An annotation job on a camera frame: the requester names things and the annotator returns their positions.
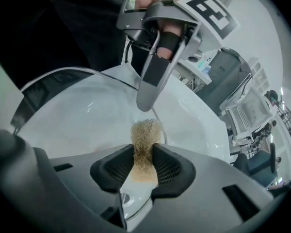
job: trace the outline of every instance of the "scrub sponge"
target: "scrub sponge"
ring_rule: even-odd
[[[156,119],[136,122],[130,130],[134,145],[134,166],[132,178],[136,182],[157,182],[156,170],[152,162],[154,143],[161,142],[162,124]]]

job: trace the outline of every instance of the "black finger sleeve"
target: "black finger sleeve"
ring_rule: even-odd
[[[163,32],[161,34],[160,41],[157,45],[157,48],[166,48],[169,49],[173,54],[176,53],[181,38],[171,32]]]

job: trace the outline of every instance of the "gray plastic housing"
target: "gray plastic housing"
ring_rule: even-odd
[[[229,164],[193,151],[160,145],[190,160],[192,184],[176,198],[155,199],[133,232],[225,232],[243,220],[222,188],[236,185],[257,210],[272,195]],[[90,178],[90,166],[122,147],[49,160],[21,138],[0,133],[0,191],[27,218],[46,232],[125,232],[99,215],[114,206],[117,194],[102,191]],[[70,163],[56,172],[54,166]]]

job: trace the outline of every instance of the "shelf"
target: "shelf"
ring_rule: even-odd
[[[254,69],[254,66],[259,62],[259,59],[257,57],[252,57],[248,61],[248,65],[250,66],[250,69]]]
[[[258,73],[258,78],[259,80],[263,83],[267,80],[267,77],[266,77],[266,73],[264,71],[264,69],[262,69],[259,73]]]
[[[268,83],[268,81],[265,81],[262,85],[263,90],[267,90],[270,87],[270,84]]]
[[[256,72],[258,72],[261,69],[261,64],[258,62],[255,64],[254,69]]]
[[[256,71],[254,71],[254,69],[251,69],[251,72],[252,72],[252,76],[254,76],[256,73]]]
[[[261,86],[261,81],[259,80],[259,78],[257,76],[255,76],[253,78],[253,81],[254,81],[254,84],[255,84],[256,87]]]

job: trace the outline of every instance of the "black chair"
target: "black chair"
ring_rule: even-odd
[[[239,154],[233,166],[259,184],[269,186],[277,177],[275,144],[271,143],[270,153],[260,150],[250,159]]]

